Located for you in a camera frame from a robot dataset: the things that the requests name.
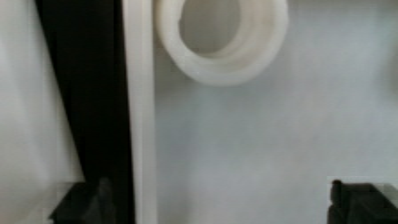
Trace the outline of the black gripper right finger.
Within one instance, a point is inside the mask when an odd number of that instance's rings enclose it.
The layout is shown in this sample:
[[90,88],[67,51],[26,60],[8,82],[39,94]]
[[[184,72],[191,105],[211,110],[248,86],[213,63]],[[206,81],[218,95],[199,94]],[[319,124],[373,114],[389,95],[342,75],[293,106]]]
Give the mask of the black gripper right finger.
[[332,181],[326,224],[398,224],[398,206],[371,183]]

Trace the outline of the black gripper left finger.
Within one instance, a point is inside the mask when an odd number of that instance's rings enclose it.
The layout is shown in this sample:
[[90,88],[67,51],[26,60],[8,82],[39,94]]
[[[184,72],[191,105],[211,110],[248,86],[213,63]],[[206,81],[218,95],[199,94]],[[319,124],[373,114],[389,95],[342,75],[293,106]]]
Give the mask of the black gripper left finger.
[[51,224],[117,224],[111,183],[78,182],[49,215]]

